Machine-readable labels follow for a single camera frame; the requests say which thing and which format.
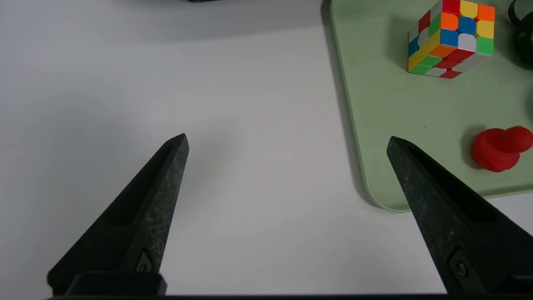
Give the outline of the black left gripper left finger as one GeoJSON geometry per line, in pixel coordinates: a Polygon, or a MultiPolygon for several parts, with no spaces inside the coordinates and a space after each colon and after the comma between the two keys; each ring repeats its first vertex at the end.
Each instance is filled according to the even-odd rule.
{"type": "Polygon", "coordinates": [[[163,296],[160,267],[189,154],[185,134],[158,149],[48,271],[53,296],[163,296]]]}

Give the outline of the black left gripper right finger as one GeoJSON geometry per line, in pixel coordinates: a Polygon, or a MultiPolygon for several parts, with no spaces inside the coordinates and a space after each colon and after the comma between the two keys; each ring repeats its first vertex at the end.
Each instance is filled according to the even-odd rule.
{"type": "Polygon", "coordinates": [[[529,233],[413,143],[386,153],[448,294],[532,293],[529,233]]]}

